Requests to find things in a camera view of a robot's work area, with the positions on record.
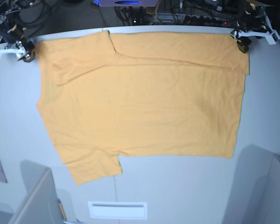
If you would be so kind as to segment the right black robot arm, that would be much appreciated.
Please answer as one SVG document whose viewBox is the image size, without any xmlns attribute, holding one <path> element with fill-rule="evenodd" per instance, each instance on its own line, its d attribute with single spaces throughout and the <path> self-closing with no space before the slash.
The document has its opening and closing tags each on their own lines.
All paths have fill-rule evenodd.
<svg viewBox="0 0 280 224">
<path fill-rule="evenodd" d="M 32 22 L 21 18 L 21 13 L 41 5 L 40 15 Z M 24 36 L 28 28 L 38 28 L 46 16 L 51 16 L 51 6 L 44 0 L 0 0 L 0 59 L 14 54 L 18 61 L 31 62 L 35 59 L 35 45 Z"/>
</svg>

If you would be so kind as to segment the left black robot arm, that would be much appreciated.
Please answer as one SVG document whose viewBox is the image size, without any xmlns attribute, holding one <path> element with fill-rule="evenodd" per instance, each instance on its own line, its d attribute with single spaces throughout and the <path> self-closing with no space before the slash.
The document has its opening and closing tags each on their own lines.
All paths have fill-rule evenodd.
<svg viewBox="0 0 280 224">
<path fill-rule="evenodd" d="M 266 13 L 268 7 L 276 5 L 274 0 L 244 0 L 240 16 L 232 23 L 231 37 L 236 40 L 242 53 L 249 51 L 250 37 L 265 38 L 268 44 L 275 45 L 280 40 L 277 30 L 273 29 Z"/>
</svg>

